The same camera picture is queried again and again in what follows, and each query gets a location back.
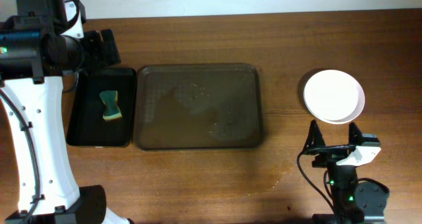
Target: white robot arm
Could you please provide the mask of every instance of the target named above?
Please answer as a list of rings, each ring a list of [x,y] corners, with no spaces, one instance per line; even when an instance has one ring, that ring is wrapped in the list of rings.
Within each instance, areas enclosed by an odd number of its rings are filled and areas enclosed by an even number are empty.
[[[79,187],[61,116],[62,76],[120,63],[111,30],[83,32],[79,0],[16,0],[0,30],[0,94],[18,162],[18,211],[6,223],[128,224],[101,186]]]
[[[43,84],[34,84],[31,78],[6,80],[1,90],[20,110],[34,144],[42,199],[38,201],[32,215],[55,213],[57,207],[69,209],[80,194],[66,150],[61,116],[62,78],[45,77]],[[15,145],[20,183],[18,208],[21,213],[29,211],[33,205],[36,179],[28,141],[18,117],[5,100],[1,101],[6,109]],[[107,209],[103,223],[127,224],[129,221]]]

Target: cable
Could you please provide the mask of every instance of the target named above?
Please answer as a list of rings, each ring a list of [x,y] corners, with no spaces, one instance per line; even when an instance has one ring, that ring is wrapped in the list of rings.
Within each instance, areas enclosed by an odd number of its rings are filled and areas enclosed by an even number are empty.
[[[67,28],[60,31],[60,34],[67,31],[68,29],[72,28],[78,22],[79,14],[80,14],[80,9],[79,9],[80,1],[79,0],[72,0],[72,1],[76,6],[76,14],[74,15],[74,17],[70,21],[67,22]]]
[[[32,169],[34,170],[34,178],[35,178],[35,195],[32,197],[32,206],[29,210],[29,212],[26,214],[26,217],[20,222],[20,223],[27,223],[28,220],[32,217],[32,214],[34,213],[35,209],[37,208],[38,201],[40,200],[40,172],[38,170],[38,164],[37,164],[37,158],[35,154],[35,148],[34,148],[34,142],[32,141],[31,133],[29,131],[29,127],[25,122],[24,117],[19,112],[19,110],[16,108],[16,106],[13,104],[13,102],[10,100],[9,97],[7,97],[6,93],[0,89],[0,97],[6,102],[6,104],[12,109],[12,112],[16,115],[19,122],[22,125],[21,130],[25,132],[26,140],[28,141],[28,147],[29,152],[31,156],[31,162],[32,162]]]
[[[385,192],[385,193],[390,193],[390,189],[389,189],[387,186],[385,186],[385,185],[381,184],[380,182],[378,182],[378,181],[376,181],[376,180],[374,180],[374,179],[370,179],[370,178],[360,178],[360,179],[358,179],[358,180],[357,180],[357,182],[359,182],[359,181],[367,181],[367,182],[374,183],[374,184],[376,184],[376,185],[380,186],[380,187],[384,190],[384,192]]]
[[[82,64],[85,61],[85,51],[84,51],[84,47],[82,46],[82,44],[73,37],[70,37],[70,36],[64,36],[64,37],[73,40],[78,45],[79,52],[80,52],[80,61],[79,61],[78,67],[75,70],[75,83],[73,84],[73,86],[71,88],[69,88],[67,90],[63,90],[63,92],[62,92],[63,94],[73,92],[73,91],[76,90],[76,87],[78,86],[78,82],[79,82],[79,72],[82,71],[80,69],[80,67],[82,66]]]
[[[78,86],[78,82],[79,82],[79,72],[75,72],[75,83],[73,84],[73,86],[67,90],[64,90],[62,93],[69,93],[69,92],[73,92],[76,90],[76,87]]]
[[[305,180],[325,199],[325,201],[330,206],[332,212],[335,215],[336,212],[334,211],[334,206],[331,204],[330,200],[327,198],[327,196],[318,187],[315,186],[315,184],[312,183],[312,181],[308,178],[308,176],[306,176],[305,172],[303,172],[301,162],[300,162],[302,155],[303,155],[303,152],[301,152],[301,153],[299,153],[299,155],[297,155],[297,159],[296,159],[297,168],[299,168],[299,171],[301,172],[303,178],[305,178]]]
[[[328,186],[327,186],[327,184],[328,184],[328,182],[327,182],[327,174],[328,174],[328,171],[325,171],[325,172],[324,172],[324,188],[325,188],[325,191],[327,192],[328,196],[329,196],[329,197],[331,198],[331,200],[332,200],[332,195],[331,195],[331,192],[329,191]]]
[[[353,150],[356,148],[356,145],[347,144],[347,145],[337,145],[337,146],[325,146],[321,148],[308,148],[305,151],[303,151],[303,154],[305,155],[313,155],[313,152],[329,152],[330,150]]]

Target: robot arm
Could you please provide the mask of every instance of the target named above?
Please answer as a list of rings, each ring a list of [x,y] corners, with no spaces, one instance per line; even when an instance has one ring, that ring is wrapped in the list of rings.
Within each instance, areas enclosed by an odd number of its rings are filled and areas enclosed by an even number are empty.
[[[103,39],[84,34],[79,0],[16,2],[19,16],[0,31],[1,101],[20,181],[18,211],[6,223],[129,223],[106,208],[101,186],[76,184],[61,116],[63,75],[120,62],[111,30]]]
[[[312,121],[308,139],[297,158],[305,179],[329,203],[334,214],[314,214],[314,223],[376,223],[384,221],[384,209],[389,189],[373,179],[357,178],[356,168],[370,163],[381,150],[375,135],[362,134],[355,123],[349,125],[349,144],[326,146],[317,122]],[[299,159],[301,155],[316,155],[313,167],[327,169],[324,180],[331,201],[306,177]]]

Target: green sponge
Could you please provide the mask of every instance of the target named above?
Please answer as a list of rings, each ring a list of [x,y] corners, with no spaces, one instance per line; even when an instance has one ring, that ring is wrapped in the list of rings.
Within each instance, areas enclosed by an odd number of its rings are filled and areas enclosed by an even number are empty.
[[[122,117],[120,108],[117,105],[117,95],[117,91],[104,91],[100,93],[100,98],[105,105],[103,114],[103,119],[105,121],[111,121]]]

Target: black mount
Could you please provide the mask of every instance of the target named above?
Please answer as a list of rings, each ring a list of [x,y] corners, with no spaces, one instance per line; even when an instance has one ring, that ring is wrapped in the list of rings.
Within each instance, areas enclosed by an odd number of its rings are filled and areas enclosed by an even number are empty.
[[[102,223],[106,216],[106,193],[100,185],[79,188],[80,198],[68,209],[56,207],[55,213],[33,215],[30,223],[95,224]],[[19,224],[26,213],[18,211],[10,215],[6,224]]]
[[[110,29],[84,32],[77,40],[61,34],[72,28],[85,8],[71,0],[76,15],[67,21],[63,0],[16,0],[18,16],[11,16],[0,30],[0,87],[4,80],[32,78],[44,83],[45,76],[63,76],[121,62]]]
[[[355,123],[349,125],[349,144],[326,146],[317,122],[313,120],[303,147],[304,155],[315,155],[312,166],[327,168],[335,215],[314,214],[314,223],[372,223],[384,221],[389,190],[372,179],[358,179],[356,167],[337,165],[356,146],[380,146],[375,135],[362,134]]]

